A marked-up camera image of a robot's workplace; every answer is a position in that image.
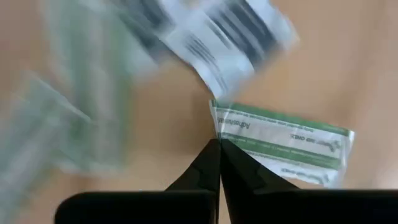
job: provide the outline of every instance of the green and white wrapper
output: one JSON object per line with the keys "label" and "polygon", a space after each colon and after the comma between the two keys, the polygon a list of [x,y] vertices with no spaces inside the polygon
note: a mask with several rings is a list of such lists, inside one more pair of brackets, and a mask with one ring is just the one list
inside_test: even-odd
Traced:
{"label": "green and white wrapper", "polygon": [[282,177],[340,187],[354,132],[252,106],[210,101],[216,132]]}
{"label": "green and white wrapper", "polygon": [[83,116],[37,77],[13,102],[0,127],[0,223],[10,223],[32,189],[46,179],[59,154],[68,120]]}
{"label": "green and white wrapper", "polygon": [[71,121],[60,166],[82,174],[115,173],[124,164],[131,79],[130,32],[102,0],[50,0],[45,16],[57,73],[88,119]]}

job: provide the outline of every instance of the wooden surface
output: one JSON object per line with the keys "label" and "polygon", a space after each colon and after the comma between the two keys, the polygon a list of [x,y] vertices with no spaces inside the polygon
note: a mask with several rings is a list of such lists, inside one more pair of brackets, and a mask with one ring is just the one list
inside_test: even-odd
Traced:
{"label": "wooden surface", "polygon": [[[397,188],[398,1],[274,0],[300,44],[248,83],[237,101],[356,131],[346,188]],[[18,73],[49,73],[36,1],[0,2],[0,103]],[[86,190],[162,190],[214,137],[205,85],[180,62],[132,95],[129,167],[119,177],[86,179],[53,172],[18,223],[52,223],[57,205]],[[228,223],[221,199],[221,223]]]}

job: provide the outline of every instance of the barcode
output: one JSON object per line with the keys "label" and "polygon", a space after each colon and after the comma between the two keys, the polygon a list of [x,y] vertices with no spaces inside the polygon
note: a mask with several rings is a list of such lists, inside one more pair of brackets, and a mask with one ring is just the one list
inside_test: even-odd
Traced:
{"label": "barcode", "polygon": [[221,77],[221,71],[216,63],[215,57],[211,54],[210,49],[196,36],[193,34],[188,34],[186,38],[184,38],[184,45],[189,52],[205,62],[209,68],[211,68],[215,74],[215,78],[219,84],[219,86],[224,90],[228,90],[228,86]]}
{"label": "barcode", "polygon": [[130,16],[146,29],[160,31],[170,23],[157,0],[123,0],[122,3],[127,7]]}
{"label": "barcode", "polygon": [[122,0],[129,19],[122,17],[123,22],[137,37],[145,51],[155,60],[168,52],[165,44],[155,32],[170,24],[170,19],[156,0]]}
{"label": "barcode", "polygon": [[276,44],[264,21],[246,0],[228,2],[225,7],[210,12],[209,17],[253,66],[259,65]]}

